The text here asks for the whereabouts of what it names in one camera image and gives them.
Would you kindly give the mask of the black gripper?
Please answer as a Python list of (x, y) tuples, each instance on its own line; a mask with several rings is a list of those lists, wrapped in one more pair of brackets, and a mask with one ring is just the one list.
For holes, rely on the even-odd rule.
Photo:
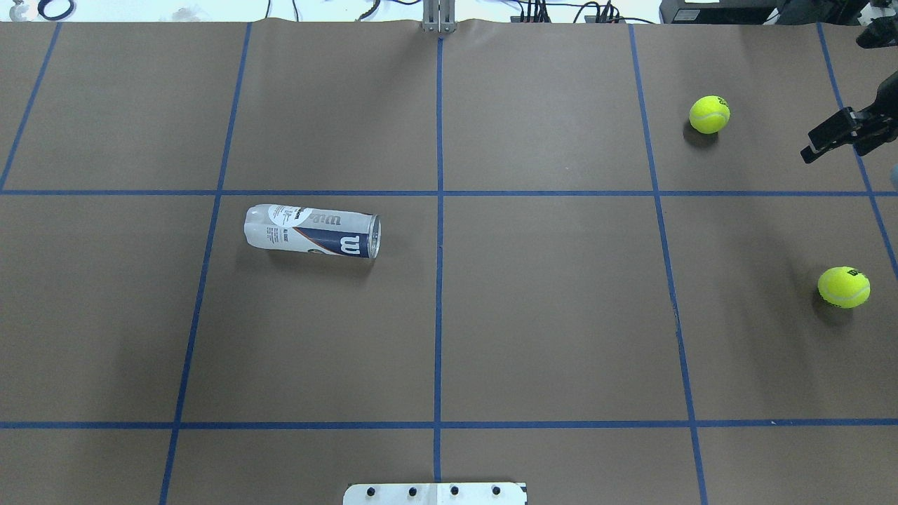
[(881, 83), (871, 105), (860, 111), (843, 107), (808, 132), (809, 143), (800, 151), (806, 164), (851, 142), (858, 156), (866, 156), (896, 140), (897, 83)]

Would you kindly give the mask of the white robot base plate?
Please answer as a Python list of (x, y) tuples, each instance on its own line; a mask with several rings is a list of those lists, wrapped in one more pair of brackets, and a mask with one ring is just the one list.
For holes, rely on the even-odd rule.
[(527, 504), (525, 483), (368, 483), (350, 485), (343, 504)]

